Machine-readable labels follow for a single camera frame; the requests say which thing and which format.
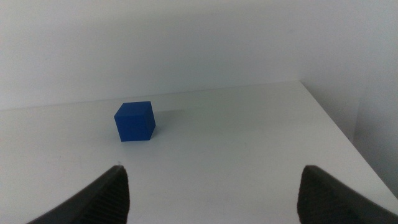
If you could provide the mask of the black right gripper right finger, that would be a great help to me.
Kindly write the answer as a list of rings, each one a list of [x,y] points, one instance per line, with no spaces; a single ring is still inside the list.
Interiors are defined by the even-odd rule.
[[[397,224],[396,214],[314,165],[303,169],[297,213],[301,223]]]

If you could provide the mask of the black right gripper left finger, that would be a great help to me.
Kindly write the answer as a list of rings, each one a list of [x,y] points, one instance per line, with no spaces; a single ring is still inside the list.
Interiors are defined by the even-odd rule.
[[[113,166],[77,194],[32,223],[126,223],[130,207],[128,176]]]

